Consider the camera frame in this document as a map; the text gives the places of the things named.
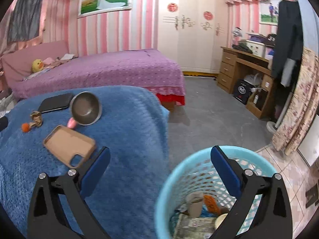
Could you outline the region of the brown paper scrap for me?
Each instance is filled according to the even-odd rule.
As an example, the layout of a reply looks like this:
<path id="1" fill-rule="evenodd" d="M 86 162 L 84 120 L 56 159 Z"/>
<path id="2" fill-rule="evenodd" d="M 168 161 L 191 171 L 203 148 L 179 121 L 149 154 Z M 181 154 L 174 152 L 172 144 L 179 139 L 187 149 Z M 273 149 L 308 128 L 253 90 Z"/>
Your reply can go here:
<path id="1" fill-rule="evenodd" d="M 43 124 L 42 114 L 39 111 L 33 111 L 30 114 L 31 122 L 29 123 L 30 128 L 41 127 Z"/>

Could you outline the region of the printed paper trash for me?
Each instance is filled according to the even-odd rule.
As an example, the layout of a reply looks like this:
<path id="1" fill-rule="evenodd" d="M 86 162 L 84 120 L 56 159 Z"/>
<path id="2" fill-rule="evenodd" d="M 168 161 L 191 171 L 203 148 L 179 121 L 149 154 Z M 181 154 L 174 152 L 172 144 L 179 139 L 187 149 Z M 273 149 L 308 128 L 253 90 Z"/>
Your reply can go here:
<path id="1" fill-rule="evenodd" d="M 190 218 L 180 214 L 172 238 L 210 238 L 215 232 L 215 217 Z"/>

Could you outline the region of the orange mandarin fruit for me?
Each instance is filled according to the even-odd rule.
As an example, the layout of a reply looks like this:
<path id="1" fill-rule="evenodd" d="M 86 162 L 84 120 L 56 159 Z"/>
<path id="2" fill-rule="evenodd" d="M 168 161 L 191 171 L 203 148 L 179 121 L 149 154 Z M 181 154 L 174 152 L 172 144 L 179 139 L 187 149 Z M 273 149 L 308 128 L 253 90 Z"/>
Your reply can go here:
<path id="1" fill-rule="evenodd" d="M 21 129 L 22 129 L 22 132 L 23 133 L 27 133 L 30 131 L 31 127 L 30 127 L 30 124 L 29 123 L 23 123 L 21 125 Z"/>

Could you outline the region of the small framed couple photo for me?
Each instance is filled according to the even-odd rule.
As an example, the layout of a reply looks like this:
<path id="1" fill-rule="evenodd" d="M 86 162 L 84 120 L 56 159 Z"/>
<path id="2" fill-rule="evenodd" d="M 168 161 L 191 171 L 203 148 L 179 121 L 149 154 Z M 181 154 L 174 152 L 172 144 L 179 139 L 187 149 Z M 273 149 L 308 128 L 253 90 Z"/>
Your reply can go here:
<path id="1" fill-rule="evenodd" d="M 259 3 L 259 23 L 278 25 L 279 3 L 281 0 L 265 0 Z"/>

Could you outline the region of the yellow duck plush toy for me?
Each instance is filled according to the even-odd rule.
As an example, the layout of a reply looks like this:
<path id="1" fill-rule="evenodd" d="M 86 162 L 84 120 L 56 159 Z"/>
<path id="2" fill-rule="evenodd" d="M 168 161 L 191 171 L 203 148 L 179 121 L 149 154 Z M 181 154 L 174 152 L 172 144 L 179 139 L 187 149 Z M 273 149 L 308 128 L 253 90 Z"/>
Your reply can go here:
<path id="1" fill-rule="evenodd" d="M 41 59 L 35 59 L 31 66 L 32 73 L 40 72 L 44 69 L 44 62 Z"/>

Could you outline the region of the light blue mesh wastebasket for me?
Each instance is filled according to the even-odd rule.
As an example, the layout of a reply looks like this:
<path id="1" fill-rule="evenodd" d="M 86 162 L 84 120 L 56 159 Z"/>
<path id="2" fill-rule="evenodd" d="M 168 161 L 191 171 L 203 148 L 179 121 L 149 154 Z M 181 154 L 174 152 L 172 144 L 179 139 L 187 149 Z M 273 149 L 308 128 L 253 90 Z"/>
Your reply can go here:
<path id="1" fill-rule="evenodd" d="M 242 147 L 221 146 L 225 155 L 235 160 L 242 169 L 251 169 L 259 176 L 271 177 L 277 170 L 264 157 Z M 211 148 L 202 149 L 184 159 L 166 179 L 155 205 L 155 231 L 157 238 L 173 238 L 170 219 L 175 210 L 185 203 L 192 192 L 202 191 L 211 195 L 220 206 L 234 205 L 210 159 Z"/>

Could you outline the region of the black box under desk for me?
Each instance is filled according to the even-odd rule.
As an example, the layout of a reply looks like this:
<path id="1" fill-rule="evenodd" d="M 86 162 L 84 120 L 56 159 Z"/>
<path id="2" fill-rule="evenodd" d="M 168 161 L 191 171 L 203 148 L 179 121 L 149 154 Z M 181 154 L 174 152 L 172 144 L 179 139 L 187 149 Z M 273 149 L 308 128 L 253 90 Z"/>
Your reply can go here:
<path id="1" fill-rule="evenodd" d="M 238 79 L 234 86 L 233 97 L 246 105 L 252 94 L 252 88 L 254 88 L 252 84 L 248 83 L 244 79 Z"/>

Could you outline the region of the tan phone case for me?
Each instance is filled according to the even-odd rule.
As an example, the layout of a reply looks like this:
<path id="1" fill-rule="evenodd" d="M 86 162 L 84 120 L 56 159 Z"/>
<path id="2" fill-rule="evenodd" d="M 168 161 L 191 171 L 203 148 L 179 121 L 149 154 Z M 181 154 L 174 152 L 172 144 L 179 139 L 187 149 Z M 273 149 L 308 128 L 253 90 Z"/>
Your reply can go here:
<path id="1" fill-rule="evenodd" d="M 94 139 L 63 125 L 55 127 L 43 140 L 43 145 L 69 168 L 78 168 L 96 148 Z"/>

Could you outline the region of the orange snack wrapper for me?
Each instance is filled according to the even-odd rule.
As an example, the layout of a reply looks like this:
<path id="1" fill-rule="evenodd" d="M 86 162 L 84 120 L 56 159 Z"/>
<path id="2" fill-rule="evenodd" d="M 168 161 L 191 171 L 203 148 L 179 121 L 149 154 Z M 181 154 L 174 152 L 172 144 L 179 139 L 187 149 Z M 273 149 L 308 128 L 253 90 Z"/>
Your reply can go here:
<path id="1" fill-rule="evenodd" d="M 216 200 L 211 195 L 204 194 L 203 200 L 204 200 L 204 204 L 207 207 L 208 212 L 217 216 L 221 215 L 220 207 L 218 206 Z"/>

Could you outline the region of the purple dotted bedspread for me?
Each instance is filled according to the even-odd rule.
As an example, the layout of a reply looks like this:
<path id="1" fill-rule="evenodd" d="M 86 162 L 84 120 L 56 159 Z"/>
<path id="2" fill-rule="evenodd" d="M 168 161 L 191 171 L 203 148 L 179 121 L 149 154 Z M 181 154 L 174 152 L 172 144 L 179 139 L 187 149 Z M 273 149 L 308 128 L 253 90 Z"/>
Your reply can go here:
<path id="1" fill-rule="evenodd" d="M 73 88 L 116 85 L 145 88 L 162 103 L 185 104 L 184 76 L 179 65 L 154 49 L 78 57 L 10 87 L 16 97 L 26 99 Z"/>

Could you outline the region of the framed wedding photo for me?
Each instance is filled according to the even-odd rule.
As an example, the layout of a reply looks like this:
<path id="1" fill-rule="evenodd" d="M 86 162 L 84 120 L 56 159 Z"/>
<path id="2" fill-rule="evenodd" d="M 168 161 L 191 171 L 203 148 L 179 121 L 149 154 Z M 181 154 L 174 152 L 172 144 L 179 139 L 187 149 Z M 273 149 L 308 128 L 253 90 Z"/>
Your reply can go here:
<path id="1" fill-rule="evenodd" d="M 131 9 L 132 0 L 79 0 L 78 18 Z"/>

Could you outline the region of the brown paper cup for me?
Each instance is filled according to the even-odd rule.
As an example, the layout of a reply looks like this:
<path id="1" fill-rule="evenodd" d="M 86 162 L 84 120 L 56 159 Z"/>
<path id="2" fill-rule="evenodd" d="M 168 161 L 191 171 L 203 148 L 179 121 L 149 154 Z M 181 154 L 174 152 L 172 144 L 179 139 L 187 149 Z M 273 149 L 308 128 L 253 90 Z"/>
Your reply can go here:
<path id="1" fill-rule="evenodd" d="M 185 198 L 190 218 L 198 218 L 202 212 L 204 194 L 201 190 L 192 192 Z"/>

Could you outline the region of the pink upholstered headboard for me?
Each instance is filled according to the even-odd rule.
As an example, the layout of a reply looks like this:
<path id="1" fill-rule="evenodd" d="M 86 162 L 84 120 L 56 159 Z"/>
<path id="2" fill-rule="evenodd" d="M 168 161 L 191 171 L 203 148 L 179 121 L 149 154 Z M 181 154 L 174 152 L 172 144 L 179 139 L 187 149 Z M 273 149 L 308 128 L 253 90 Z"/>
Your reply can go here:
<path id="1" fill-rule="evenodd" d="M 43 43 L 8 53 L 1 57 L 5 79 L 10 88 L 31 74 L 31 66 L 35 59 L 44 60 L 48 57 L 61 58 L 69 52 L 68 44 L 64 40 Z"/>

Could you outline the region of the dark hanging jacket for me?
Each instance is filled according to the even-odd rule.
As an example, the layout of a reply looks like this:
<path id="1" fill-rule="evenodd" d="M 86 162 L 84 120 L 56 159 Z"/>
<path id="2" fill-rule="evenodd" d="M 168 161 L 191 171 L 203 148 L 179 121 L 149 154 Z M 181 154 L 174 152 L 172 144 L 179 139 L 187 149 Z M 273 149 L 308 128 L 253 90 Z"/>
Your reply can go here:
<path id="1" fill-rule="evenodd" d="M 282 0 L 279 3 L 279 22 L 271 76 L 284 87 L 289 87 L 294 82 L 302 52 L 303 28 L 299 4 Z"/>

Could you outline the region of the white fan stand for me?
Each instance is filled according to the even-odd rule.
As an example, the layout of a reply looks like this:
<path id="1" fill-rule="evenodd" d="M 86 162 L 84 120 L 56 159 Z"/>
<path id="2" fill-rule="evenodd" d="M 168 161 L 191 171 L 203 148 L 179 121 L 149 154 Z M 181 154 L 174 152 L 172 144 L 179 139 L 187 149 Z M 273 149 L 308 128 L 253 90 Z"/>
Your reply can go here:
<path id="1" fill-rule="evenodd" d="M 275 134 L 277 129 L 279 128 L 280 124 L 282 123 L 283 118 L 288 110 L 289 105 L 290 105 L 292 95 L 293 95 L 293 92 L 290 91 L 290 93 L 285 101 L 284 106 L 281 108 L 276 107 L 276 112 L 278 113 L 278 115 L 276 117 L 277 118 L 276 121 L 275 122 L 274 121 L 267 122 L 266 128 L 270 134 Z"/>

